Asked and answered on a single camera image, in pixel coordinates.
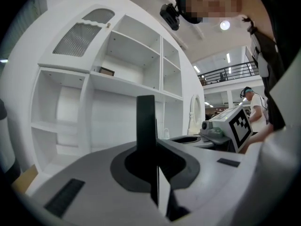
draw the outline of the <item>ceiling light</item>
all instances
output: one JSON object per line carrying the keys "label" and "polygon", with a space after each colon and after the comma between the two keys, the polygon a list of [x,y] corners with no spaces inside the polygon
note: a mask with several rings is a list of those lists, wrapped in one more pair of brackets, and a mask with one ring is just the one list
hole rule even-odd
{"label": "ceiling light", "polygon": [[228,60],[228,64],[230,64],[231,60],[230,60],[230,54],[229,53],[227,54],[227,60]]}
{"label": "ceiling light", "polygon": [[222,30],[227,30],[230,28],[230,23],[227,20],[221,22],[220,27]]}
{"label": "ceiling light", "polygon": [[193,66],[193,68],[194,68],[198,73],[201,73],[201,71],[200,71],[196,66]]}

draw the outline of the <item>white column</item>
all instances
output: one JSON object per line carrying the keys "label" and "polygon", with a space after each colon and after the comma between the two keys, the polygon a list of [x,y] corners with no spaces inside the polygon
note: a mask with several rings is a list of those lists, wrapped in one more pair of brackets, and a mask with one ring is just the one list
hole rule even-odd
{"label": "white column", "polygon": [[229,108],[232,108],[233,107],[232,91],[231,90],[227,90],[227,95],[228,95],[228,105],[229,105]]}

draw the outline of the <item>black slot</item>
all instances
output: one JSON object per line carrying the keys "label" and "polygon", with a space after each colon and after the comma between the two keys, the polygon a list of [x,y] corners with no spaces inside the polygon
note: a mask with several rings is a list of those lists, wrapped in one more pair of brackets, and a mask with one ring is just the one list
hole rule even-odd
{"label": "black slot", "polygon": [[71,179],[56,195],[44,206],[52,214],[61,218],[79,193],[85,182]]}
{"label": "black slot", "polygon": [[226,164],[228,166],[236,167],[236,168],[240,165],[240,162],[238,162],[238,161],[232,161],[232,160],[225,159],[225,158],[220,158],[217,162]]}

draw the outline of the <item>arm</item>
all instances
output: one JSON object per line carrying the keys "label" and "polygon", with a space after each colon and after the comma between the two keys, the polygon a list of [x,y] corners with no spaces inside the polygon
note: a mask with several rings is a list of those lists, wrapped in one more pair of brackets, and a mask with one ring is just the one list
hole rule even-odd
{"label": "arm", "polygon": [[271,123],[267,124],[260,132],[258,132],[256,135],[252,136],[249,138],[247,143],[245,144],[244,148],[241,149],[239,153],[245,154],[246,151],[248,150],[248,147],[250,144],[255,143],[255,142],[262,142],[265,140],[265,138],[271,134],[274,131],[274,127]]}
{"label": "arm", "polygon": [[249,121],[252,123],[254,121],[259,120],[262,117],[262,111],[261,111],[261,106],[259,105],[255,105],[254,106],[255,109],[255,114],[253,114],[252,116],[250,116]]}

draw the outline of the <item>balcony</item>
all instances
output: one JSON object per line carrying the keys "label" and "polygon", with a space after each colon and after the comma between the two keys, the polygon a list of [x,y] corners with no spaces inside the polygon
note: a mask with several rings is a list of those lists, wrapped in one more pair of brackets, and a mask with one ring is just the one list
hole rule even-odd
{"label": "balcony", "polygon": [[202,86],[259,75],[254,61],[213,70],[198,75]]}

